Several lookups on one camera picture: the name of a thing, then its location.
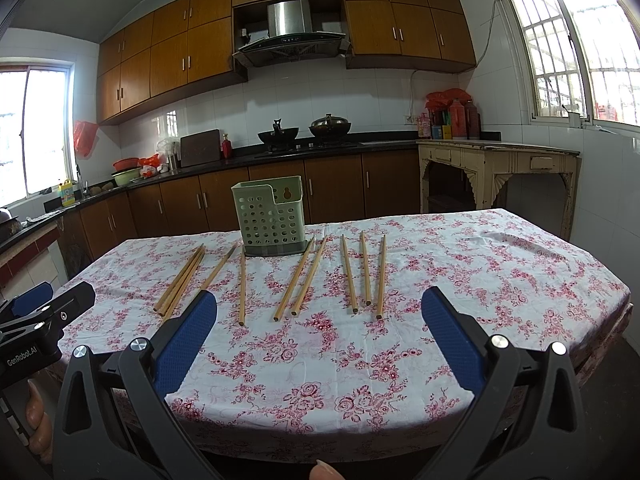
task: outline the pot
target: pot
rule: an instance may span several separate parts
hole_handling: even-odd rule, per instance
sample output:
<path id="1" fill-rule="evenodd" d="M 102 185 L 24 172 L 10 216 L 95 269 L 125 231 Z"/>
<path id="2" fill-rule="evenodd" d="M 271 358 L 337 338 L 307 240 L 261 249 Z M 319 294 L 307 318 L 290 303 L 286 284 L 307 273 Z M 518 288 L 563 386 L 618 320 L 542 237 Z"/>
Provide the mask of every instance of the pot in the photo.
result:
<path id="1" fill-rule="evenodd" d="M 331 114 L 325 115 L 321 119 L 316 119 L 309 126 L 309 131 L 319 139 L 323 140 L 339 140 L 349 133 L 351 129 L 351 123 L 343 118 L 332 116 Z"/>

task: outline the red plastic bag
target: red plastic bag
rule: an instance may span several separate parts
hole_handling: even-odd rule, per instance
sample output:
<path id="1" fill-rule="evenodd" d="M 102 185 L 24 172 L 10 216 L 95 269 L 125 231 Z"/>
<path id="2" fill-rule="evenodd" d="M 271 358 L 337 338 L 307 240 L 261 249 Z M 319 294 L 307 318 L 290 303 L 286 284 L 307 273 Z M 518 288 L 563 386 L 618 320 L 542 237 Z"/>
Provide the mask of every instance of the red plastic bag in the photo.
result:
<path id="1" fill-rule="evenodd" d="M 98 125 L 87 121 L 76 121 L 74 123 L 74 150 L 81 156 L 89 156 L 94 146 L 95 133 Z"/>

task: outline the wooden chopstick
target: wooden chopstick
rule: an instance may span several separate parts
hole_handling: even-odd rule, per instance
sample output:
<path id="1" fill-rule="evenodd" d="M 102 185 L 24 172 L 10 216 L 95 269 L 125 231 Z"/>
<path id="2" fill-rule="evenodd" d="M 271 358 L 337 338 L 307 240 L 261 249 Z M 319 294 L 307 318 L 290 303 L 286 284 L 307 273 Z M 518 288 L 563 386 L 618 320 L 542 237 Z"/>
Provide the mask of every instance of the wooden chopstick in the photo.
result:
<path id="1" fill-rule="evenodd" d="M 300 306 L 305 299 L 305 294 L 309 285 L 311 285 L 311 281 L 314 278 L 314 274 L 316 273 L 316 269 L 318 268 L 318 264 L 320 263 L 320 258 L 322 258 L 322 252 L 324 251 L 324 246 L 326 245 L 326 236 L 322 239 L 322 243 L 320 244 L 320 248 L 316 253 L 316 258 L 314 259 L 313 264 L 311 265 L 311 269 L 309 270 L 308 275 L 306 276 L 306 280 L 304 285 L 302 285 L 302 290 L 300 290 L 300 294 L 296 300 L 296 304 L 291 309 L 291 315 L 297 316 L 300 313 Z"/>
<path id="2" fill-rule="evenodd" d="M 296 267 L 296 272 L 293 273 L 293 277 L 289 282 L 289 286 L 287 287 L 287 290 L 285 291 L 284 296 L 282 297 L 280 306 L 276 310 L 276 313 L 273 315 L 274 321 L 279 321 L 280 318 L 282 318 L 284 309 L 287 307 L 287 303 L 289 303 L 289 298 L 293 293 L 293 289 L 295 288 L 296 283 L 298 282 L 298 278 L 300 277 L 300 272 L 302 272 L 302 268 L 305 266 L 306 258 L 309 256 L 309 253 L 311 252 L 311 247 L 313 247 L 315 241 L 316 241 L 316 237 L 312 237 L 311 240 L 309 240 L 309 243 L 306 245 L 305 253 L 300 258 L 298 266 Z"/>
<path id="3" fill-rule="evenodd" d="M 356 304 L 356 289 L 353 286 L 353 276 L 351 275 L 351 264 L 349 263 L 349 252 L 347 250 L 347 240 L 342 235 L 342 254 L 344 255 L 344 270 L 347 272 L 347 280 L 349 282 L 349 297 L 351 300 L 351 309 L 354 314 L 358 313 L 358 305 Z"/>
<path id="4" fill-rule="evenodd" d="M 166 301 L 166 299 L 169 296 L 169 294 L 171 294 L 174 291 L 175 286 L 176 285 L 180 286 L 179 283 L 181 282 L 182 278 L 184 277 L 184 273 L 187 272 L 187 270 L 189 269 L 189 267 L 193 263 L 195 257 L 197 256 L 198 252 L 201 251 L 203 247 L 204 247 L 204 244 L 202 244 L 195 251 L 193 251 L 193 254 L 189 257 L 187 262 L 184 264 L 184 267 L 180 270 L 180 272 L 178 272 L 178 275 L 171 282 L 171 285 L 169 285 L 167 287 L 167 290 L 160 297 L 158 302 L 154 305 L 154 312 L 159 312 L 162 309 L 162 307 L 164 307 L 164 302 Z"/>
<path id="5" fill-rule="evenodd" d="M 200 285 L 200 290 L 207 290 L 209 288 L 209 285 L 211 285 L 211 282 L 213 282 L 213 280 L 216 279 L 216 276 L 220 272 L 220 269 L 222 269 L 224 264 L 226 264 L 226 261 L 234 253 L 235 250 L 236 250 L 236 244 L 233 244 L 231 248 L 226 252 L 226 254 L 222 257 L 222 259 L 219 261 L 219 263 L 216 265 L 216 268 L 213 269 L 211 271 L 211 274 L 207 277 L 207 279 L 202 282 L 202 285 Z"/>
<path id="6" fill-rule="evenodd" d="M 164 313 L 164 316 L 162 316 L 163 323 L 171 317 L 171 315 L 174 313 L 175 307 L 178 306 L 178 303 L 180 303 L 180 300 L 182 299 L 182 295 L 184 294 L 184 290 L 187 288 L 187 285 L 189 285 L 189 282 L 191 281 L 191 277 L 195 274 L 196 270 L 200 266 L 200 262 L 204 258 L 204 253 L 205 251 L 203 250 L 200 254 L 198 254 L 198 256 L 196 256 L 196 259 L 191 264 L 191 269 L 185 275 L 184 281 L 182 282 L 180 289 L 178 290 L 177 294 L 175 295 L 168 309 Z"/>
<path id="7" fill-rule="evenodd" d="M 240 253 L 240 307 L 238 310 L 238 324 L 244 326 L 244 282 L 246 281 L 246 264 L 244 262 L 244 246 L 242 246 L 242 252 Z"/>
<path id="8" fill-rule="evenodd" d="M 364 239 L 364 231 L 360 231 L 360 243 L 362 244 L 362 265 L 364 266 L 364 303 L 369 306 L 371 304 L 371 284 L 369 282 L 369 257 L 367 256 L 367 241 Z"/>
<path id="9" fill-rule="evenodd" d="M 376 319 L 382 319 L 382 311 L 385 306 L 385 269 L 386 267 L 386 235 L 382 237 L 382 250 L 380 251 L 380 282 L 378 283 L 378 309 Z"/>

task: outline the window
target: window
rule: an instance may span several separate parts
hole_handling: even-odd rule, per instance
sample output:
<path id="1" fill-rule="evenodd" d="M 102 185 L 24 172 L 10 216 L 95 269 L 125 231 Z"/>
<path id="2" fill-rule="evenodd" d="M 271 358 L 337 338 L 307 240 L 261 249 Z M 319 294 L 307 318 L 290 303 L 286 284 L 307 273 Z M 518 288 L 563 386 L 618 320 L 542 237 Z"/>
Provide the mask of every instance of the window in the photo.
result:
<path id="1" fill-rule="evenodd" d="M 68 178 L 68 70 L 0 66 L 0 206 Z"/>
<path id="2" fill-rule="evenodd" d="M 640 126 L 640 34 L 618 0 L 510 0 L 539 116 Z"/>

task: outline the table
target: table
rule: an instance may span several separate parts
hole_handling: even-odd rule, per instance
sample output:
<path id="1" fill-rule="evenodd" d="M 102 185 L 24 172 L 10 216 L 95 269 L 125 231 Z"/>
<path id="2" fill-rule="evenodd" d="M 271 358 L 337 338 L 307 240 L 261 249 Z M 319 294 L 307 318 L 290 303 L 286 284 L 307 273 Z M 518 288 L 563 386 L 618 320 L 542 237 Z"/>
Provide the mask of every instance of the table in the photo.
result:
<path id="1" fill-rule="evenodd" d="M 373 305 L 364 304 L 360 231 Z M 361 310 L 353 315 L 340 254 L 348 237 Z M 376 320 L 378 251 L 387 238 L 385 315 Z M 218 320 L 166 402 L 197 446 L 280 462 L 368 460 L 442 443 L 471 402 L 420 315 L 437 285 L 488 334 L 524 348 L 563 341 L 584 382 L 630 314 L 629 290 L 587 252 L 504 210 L 399 216 L 306 227 L 328 242 L 298 318 L 273 321 L 299 256 L 248 258 L 238 326 L 239 251 L 210 289 Z M 94 352 L 153 335 L 152 307 L 191 251 L 207 247 L 184 307 L 239 232 L 129 240 L 63 287 L 87 280 L 95 306 L 65 329 L 62 373 L 79 344 Z M 299 286 L 311 266 L 309 258 Z M 298 293 L 294 292 L 292 303 Z"/>
<path id="2" fill-rule="evenodd" d="M 429 166 L 438 162 L 461 168 L 474 192 L 476 209 L 490 209 L 514 174 L 557 173 L 566 194 L 560 237 L 569 241 L 574 223 L 580 152 L 489 140 L 418 140 L 420 211 L 429 212 Z"/>

